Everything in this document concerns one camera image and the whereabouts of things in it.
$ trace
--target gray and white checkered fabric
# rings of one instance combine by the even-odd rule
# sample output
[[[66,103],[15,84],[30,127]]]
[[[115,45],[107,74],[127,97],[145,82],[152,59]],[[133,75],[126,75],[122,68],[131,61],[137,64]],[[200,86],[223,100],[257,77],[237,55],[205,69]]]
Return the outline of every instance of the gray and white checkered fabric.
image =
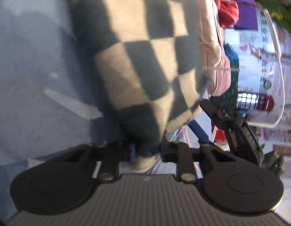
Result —
[[[72,0],[72,12],[75,36],[134,142],[155,146],[200,112],[208,78],[196,0]]]

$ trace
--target floor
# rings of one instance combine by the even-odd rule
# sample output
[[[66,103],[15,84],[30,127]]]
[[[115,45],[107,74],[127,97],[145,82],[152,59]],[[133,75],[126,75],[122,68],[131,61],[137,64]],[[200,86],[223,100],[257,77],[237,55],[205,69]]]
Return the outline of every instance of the floor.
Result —
[[[123,139],[102,82],[81,64],[66,0],[0,0],[0,218],[15,212],[12,179],[81,143]],[[205,114],[198,117],[210,132]],[[169,138],[183,139],[183,131]],[[197,138],[189,134],[193,147]],[[172,173],[157,164],[154,173]]]

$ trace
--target poster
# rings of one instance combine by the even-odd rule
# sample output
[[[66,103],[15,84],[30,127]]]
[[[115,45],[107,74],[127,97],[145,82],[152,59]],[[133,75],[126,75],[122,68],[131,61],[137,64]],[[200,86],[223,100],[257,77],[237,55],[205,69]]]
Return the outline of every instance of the poster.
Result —
[[[283,94],[285,93],[284,113],[277,125],[277,132],[281,133],[281,135],[283,132],[280,132],[280,130],[291,130],[291,60],[282,59],[282,69],[285,86],[284,92],[280,80],[279,65],[276,61],[274,61],[274,74],[263,79],[271,83],[271,88],[259,91],[272,96],[274,100],[273,109],[270,112],[253,110],[248,115],[248,121],[274,123],[278,119],[283,107]]]
[[[291,130],[285,130],[278,124],[275,128],[263,128],[265,141],[291,143]]]
[[[257,24],[258,31],[237,31],[236,35],[230,33],[228,43],[240,59],[239,68],[241,71],[238,76],[238,90],[240,92],[261,92],[267,77],[260,72],[271,71],[270,64],[266,63],[266,59],[271,58],[271,63],[273,62],[275,48],[266,18],[260,9],[257,9]],[[238,40],[233,41],[231,38],[234,37],[238,37]],[[262,54],[258,55],[257,50],[260,50]]]
[[[285,160],[282,165],[281,179],[291,179],[291,160]]]
[[[286,29],[276,25],[280,49],[283,56],[291,57],[291,35]]]
[[[273,150],[278,155],[291,156],[291,146],[281,145],[281,144],[273,144]]]

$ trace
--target metal screw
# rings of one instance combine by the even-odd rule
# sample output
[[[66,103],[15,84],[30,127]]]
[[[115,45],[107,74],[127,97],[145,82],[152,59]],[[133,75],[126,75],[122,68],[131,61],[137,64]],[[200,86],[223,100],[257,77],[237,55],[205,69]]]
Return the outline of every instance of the metal screw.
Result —
[[[113,175],[111,173],[104,172],[99,175],[99,178],[103,181],[110,181],[113,179]]]
[[[196,178],[197,178],[196,175],[191,174],[191,173],[183,173],[181,175],[181,179],[184,180],[184,181],[187,181],[187,182],[193,181]]]

